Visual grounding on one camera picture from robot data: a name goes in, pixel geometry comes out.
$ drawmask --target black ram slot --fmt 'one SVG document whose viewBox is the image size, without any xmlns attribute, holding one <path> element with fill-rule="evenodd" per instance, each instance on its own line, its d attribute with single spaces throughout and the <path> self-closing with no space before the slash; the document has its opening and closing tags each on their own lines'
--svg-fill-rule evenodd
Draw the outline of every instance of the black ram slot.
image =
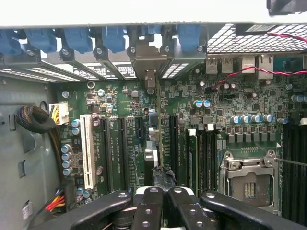
<svg viewBox="0 0 307 230">
<path fill-rule="evenodd" d="M 100 119 L 100 128 L 101 128 L 101 142 L 100 142 L 100 149 L 102 151 L 102 156 L 105 156 L 105 168 L 104 170 L 104 179 L 106 180 L 107 184 L 107 191 L 114 192 L 113 187 L 113 176 L 112 176 L 112 155 L 110 149 L 110 133 L 109 133 L 109 123 L 106 118 Z"/>
<path fill-rule="evenodd" d="M 211 190 L 216 190 L 217 189 L 217 179 L 216 179 L 216 174 L 217 174 L 217 169 L 216 169 L 216 157 L 217 157 L 217 146 L 216 146 L 216 132 L 211 132 L 210 133 L 211 138 L 210 138 L 210 155 L 211 155 Z"/>
<path fill-rule="evenodd" d="M 128 190 L 129 185 L 129 169 L 128 169 L 128 152 L 127 152 L 127 126 L 124 117 L 117 119 L 118 124 L 118 147 L 119 147 L 119 164 L 121 189 Z"/>
<path fill-rule="evenodd" d="M 171 169 L 175 173 L 175 178 L 179 178 L 178 117 L 172 115 L 169 116 L 169 144 L 170 144 Z"/>
<path fill-rule="evenodd" d="M 208 161 L 208 135 L 206 131 L 202 132 L 202 184 L 203 190 L 209 190 L 209 161 Z"/>
<path fill-rule="evenodd" d="M 290 124 L 284 126 L 283 132 L 283 158 L 290 160 L 290 147 L 293 127 Z M 283 200 L 282 200 L 282 217 L 290 219 L 290 166 L 291 164 L 283 163 Z"/>
<path fill-rule="evenodd" d="M 144 122 L 143 117 L 139 116 L 134 119 L 135 124 L 135 135 L 137 138 L 142 139 L 144 137 Z"/>
</svg>

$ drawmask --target ventilation grille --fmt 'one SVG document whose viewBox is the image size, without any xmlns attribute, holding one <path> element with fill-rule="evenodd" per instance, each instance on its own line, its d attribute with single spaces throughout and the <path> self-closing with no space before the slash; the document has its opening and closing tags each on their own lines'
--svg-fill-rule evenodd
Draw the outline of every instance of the ventilation grille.
<svg viewBox="0 0 307 230">
<path fill-rule="evenodd" d="M 307 25 L 281 25 L 270 32 L 307 38 Z M 226 24 L 208 42 L 209 54 L 291 52 L 304 49 L 307 49 L 307 43 L 294 38 L 270 35 L 236 36 L 234 24 Z"/>
<path fill-rule="evenodd" d="M 11 69 L 0 69 L 0 72 L 6 73 L 6 74 L 15 75 L 15 76 L 20 76 L 20 77 L 37 79 L 37 80 L 41 80 L 41 81 L 58 82 L 58 80 L 53 80 L 53 79 L 49 79 L 49 78 L 39 77 L 39 76 L 36 76 L 36 75 L 22 73 L 22 72 L 18 72 L 18 71 L 11 70 Z"/>
</svg>

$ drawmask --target screw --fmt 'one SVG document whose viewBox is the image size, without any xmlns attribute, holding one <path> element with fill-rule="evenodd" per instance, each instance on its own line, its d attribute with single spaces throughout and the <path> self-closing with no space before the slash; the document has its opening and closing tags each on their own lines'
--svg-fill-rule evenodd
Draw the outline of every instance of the screw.
<svg viewBox="0 0 307 230">
<path fill-rule="evenodd" d="M 27 54 L 29 56 L 34 56 L 35 55 L 35 53 L 32 50 L 30 50 L 30 49 L 28 49 L 26 52 L 27 52 Z"/>
<path fill-rule="evenodd" d="M 181 193 L 182 189 L 181 188 L 174 188 L 175 193 Z"/>
<path fill-rule="evenodd" d="M 62 49 L 62 53 L 63 53 L 64 55 L 68 55 L 68 54 L 69 54 L 68 50 L 66 50 L 66 49 Z"/>
<path fill-rule="evenodd" d="M 126 197 L 127 197 L 127 194 L 125 194 L 125 193 L 120 193 L 120 194 L 118 195 L 118 197 L 119 197 L 119 198 L 126 198 Z"/>
<path fill-rule="evenodd" d="M 213 193 L 206 193 L 206 197 L 213 199 L 215 198 L 215 195 Z"/>
<path fill-rule="evenodd" d="M 101 48 L 97 48 L 97 49 L 96 49 L 96 52 L 97 52 L 98 54 L 102 54 L 102 49 L 101 49 Z"/>
<path fill-rule="evenodd" d="M 157 193 L 157 192 L 158 192 L 158 189 L 156 189 L 156 188 L 151 188 L 149 191 L 152 192 L 152 193 Z"/>
<path fill-rule="evenodd" d="M 202 46 L 198 46 L 198 47 L 197 47 L 197 51 L 198 51 L 198 52 L 202 52 L 202 51 L 203 51 L 203 47 L 202 47 Z"/>
</svg>

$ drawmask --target silver capacitor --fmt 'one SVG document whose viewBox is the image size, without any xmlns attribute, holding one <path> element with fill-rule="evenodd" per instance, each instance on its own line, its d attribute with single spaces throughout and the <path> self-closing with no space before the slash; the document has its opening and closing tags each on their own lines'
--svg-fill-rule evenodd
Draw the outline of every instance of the silver capacitor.
<svg viewBox="0 0 307 230">
<path fill-rule="evenodd" d="M 82 188 L 82 187 L 77 188 L 77 190 L 76 190 L 77 196 L 82 196 L 83 193 L 84 193 L 84 188 Z"/>
<path fill-rule="evenodd" d="M 262 117 L 262 120 L 265 122 L 272 122 L 273 121 L 273 117 L 271 115 L 264 115 Z"/>
<path fill-rule="evenodd" d="M 84 197 L 85 199 L 90 198 L 91 195 L 92 195 L 92 190 L 91 190 L 91 189 L 86 189 L 86 190 L 83 192 L 83 197 Z"/>
<path fill-rule="evenodd" d="M 289 120 L 288 120 L 287 118 L 278 118 L 278 119 L 277 119 L 277 122 L 278 122 L 279 124 L 285 125 L 285 124 L 288 124 Z"/>
<path fill-rule="evenodd" d="M 231 121 L 232 123 L 238 124 L 238 123 L 239 123 L 239 117 L 238 117 L 238 116 L 232 116 L 232 117 L 230 118 L 230 121 Z"/>
<path fill-rule="evenodd" d="M 67 169 L 71 166 L 72 161 L 69 159 L 67 161 L 63 161 L 62 166 L 64 169 Z"/>
<path fill-rule="evenodd" d="M 259 123 L 260 122 L 260 116 L 259 115 L 253 115 L 251 116 L 251 121 Z"/>
<path fill-rule="evenodd" d="M 69 167 L 67 169 L 63 169 L 64 176 L 69 176 L 72 173 L 72 167 Z"/>
<path fill-rule="evenodd" d="M 62 148 L 61 148 L 62 153 L 68 153 L 70 150 L 71 150 L 71 146 L 68 145 L 68 144 L 63 145 Z"/>
<path fill-rule="evenodd" d="M 62 158 L 63 161 L 67 161 L 71 158 L 71 155 L 72 155 L 71 152 L 63 153 L 61 158 Z"/>
<path fill-rule="evenodd" d="M 241 122 L 248 123 L 249 122 L 249 117 L 246 116 L 246 115 L 241 116 Z"/>
<path fill-rule="evenodd" d="M 71 126 L 74 128 L 80 127 L 80 120 L 79 119 L 75 119 L 71 122 Z"/>
<path fill-rule="evenodd" d="M 80 134 L 80 128 L 72 128 L 71 133 L 72 133 L 73 135 L 79 135 L 79 134 Z"/>
</svg>

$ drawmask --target pcie slot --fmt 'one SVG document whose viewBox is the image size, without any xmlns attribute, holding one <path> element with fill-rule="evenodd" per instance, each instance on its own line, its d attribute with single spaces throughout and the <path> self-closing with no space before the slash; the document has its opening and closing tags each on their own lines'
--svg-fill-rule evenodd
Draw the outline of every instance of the pcie slot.
<svg viewBox="0 0 307 230">
<path fill-rule="evenodd" d="M 169 116 L 169 143 L 170 143 L 171 168 L 175 173 L 175 178 L 179 178 L 178 117 L 173 115 Z"/>
<path fill-rule="evenodd" d="M 135 135 L 137 138 L 142 139 L 144 136 L 143 132 L 143 117 L 139 116 L 134 118 L 134 124 L 135 124 Z"/>
<path fill-rule="evenodd" d="M 84 170 L 84 187 L 93 189 L 96 185 L 94 142 L 92 131 L 92 117 L 89 114 L 80 116 L 81 143 Z"/>
<path fill-rule="evenodd" d="M 102 150 L 102 155 L 105 157 L 105 173 L 106 173 L 106 184 L 107 191 L 113 192 L 113 173 L 112 173 L 112 155 L 111 155 L 111 143 L 110 143 L 110 132 L 109 132 L 109 122 L 107 118 L 100 119 L 101 128 L 101 142 L 100 149 Z"/>
<path fill-rule="evenodd" d="M 120 178 L 122 189 L 128 190 L 129 169 L 128 169 L 128 152 L 127 152 L 127 124 L 124 117 L 117 119 L 118 125 L 118 147 L 119 147 L 119 164 L 121 168 Z"/>
</svg>

